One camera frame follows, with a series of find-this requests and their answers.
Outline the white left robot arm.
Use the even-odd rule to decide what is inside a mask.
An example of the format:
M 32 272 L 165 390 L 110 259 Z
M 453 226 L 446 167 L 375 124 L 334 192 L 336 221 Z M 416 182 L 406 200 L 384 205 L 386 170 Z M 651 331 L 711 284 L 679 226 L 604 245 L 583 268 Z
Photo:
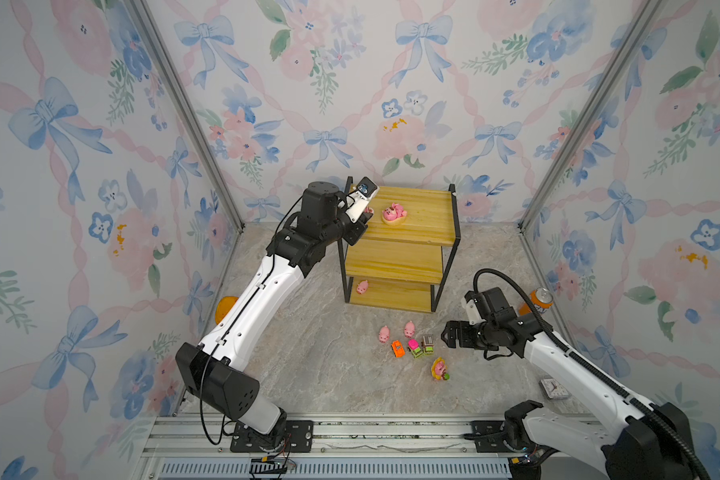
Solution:
M 183 344 L 176 363 L 189 393 L 277 446 L 287 415 L 260 395 L 245 374 L 261 335 L 285 300 L 324 258 L 328 247 L 355 244 L 372 217 L 377 185 L 363 178 L 348 191 L 312 182 L 281 221 L 259 268 L 222 321 L 198 344 Z

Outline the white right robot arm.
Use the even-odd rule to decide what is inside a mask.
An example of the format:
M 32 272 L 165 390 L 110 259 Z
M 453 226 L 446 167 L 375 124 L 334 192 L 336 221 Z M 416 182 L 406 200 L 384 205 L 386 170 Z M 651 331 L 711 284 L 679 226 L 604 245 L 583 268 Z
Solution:
M 687 416 L 619 383 L 585 359 L 538 312 L 520 316 L 498 288 L 464 296 L 465 321 L 449 321 L 441 339 L 449 348 L 480 351 L 486 360 L 505 348 L 548 374 L 578 399 L 596 423 L 571 420 L 542 403 L 526 400 L 504 413 L 500 432 L 491 439 L 517 453 L 541 448 L 528 466 L 550 453 L 564 453 L 610 479 L 706 479 Z

